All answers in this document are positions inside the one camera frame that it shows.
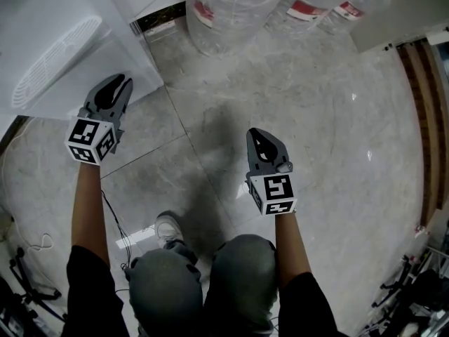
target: black and white pattern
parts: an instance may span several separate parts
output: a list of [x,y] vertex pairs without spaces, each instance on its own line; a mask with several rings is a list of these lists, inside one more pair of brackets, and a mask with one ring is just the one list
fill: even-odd
[[260,212],[262,212],[262,200],[259,197],[259,194],[257,193],[256,189],[254,188],[254,185],[251,183],[251,194],[253,196],[253,199],[255,203],[257,204],[257,207],[259,208]]
[[278,202],[267,205],[267,215],[272,215],[274,213],[285,213],[291,210],[293,201]]
[[293,198],[292,184],[288,175],[280,173],[279,175],[264,177],[264,183],[267,200]]
[[91,145],[99,125],[100,123],[96,121],[79,119],[69,137],[69,142]]
[[111,128],[96,147],[100,161],[105,158],[107,152],[112,149],[112,146],[114,146],[114,143],[114,134],[112,133]]
[[70,151],[72,151],[73,157],[81,162],[92,162],[96,164],[96,160],[92,155],[92,152],[81,147],[69,146]]

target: jeans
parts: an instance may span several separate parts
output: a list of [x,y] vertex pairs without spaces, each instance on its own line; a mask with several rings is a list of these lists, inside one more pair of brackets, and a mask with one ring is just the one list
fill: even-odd
[[151,337],[268,336],[277,296],[275,253],[271,242],[254,234],[221,246],[213,256],[203,306],[196,256],[184,242],[170,241],[134,259],[126,270],[130,304]]

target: tiled floor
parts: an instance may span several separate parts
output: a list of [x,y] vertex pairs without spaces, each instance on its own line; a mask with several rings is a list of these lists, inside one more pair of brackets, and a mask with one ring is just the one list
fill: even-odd
[[[412,244],[420,216],[420,130],[396,53],[359,55],[349,37],[321,30],[296,42],[261,31],[239,55],[214,60],[193,47],[183,21],[150,48],[166,88],[129,107],[122,142],[102,167],[103,189],[124,230],[148,227],[165,210],[178,214],[205,289],[210,257],[223,241],[257,233],[274,242],[273,219],[258,215],[244,185],[246,131],[266,129],[288,147],[312,270],[340,330],[353,335]],[[62,143],[66,128],[33,121],[5,163],[8,200],[24,237],[39,244],[48,232],[55,242],[30,253],[65,296],[78,169]],[[125,252],[105,211],[112,271],[117,288],[125,288]],[[133,256],[155,247],[152,238],[138,242]],[[135,334],[127,303],[123,314]]]

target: large plastic water bottle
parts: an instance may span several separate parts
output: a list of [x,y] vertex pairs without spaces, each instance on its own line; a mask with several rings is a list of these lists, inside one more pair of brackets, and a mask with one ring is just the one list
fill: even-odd
[[266,28],[295,38],[315,27],[326,14],[347,0],[281,0],[268,17]]
[[206,55],[240,51],[263,27],[279,0],[187,0],[187,26]]
[[336,6],[320,27],[330,33],[349,32],[364,16],[386,8],[392,0],[348,0]]

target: white sneaker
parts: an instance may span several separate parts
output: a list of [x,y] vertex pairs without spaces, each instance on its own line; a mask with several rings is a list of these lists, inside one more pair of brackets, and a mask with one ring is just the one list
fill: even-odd
[[173,239],[184,241],[181,227],[176,220],[169,215],[161,215],[156,219],[154,231],[157,236],[157,242],[161,248],[163,248],[168,241]]

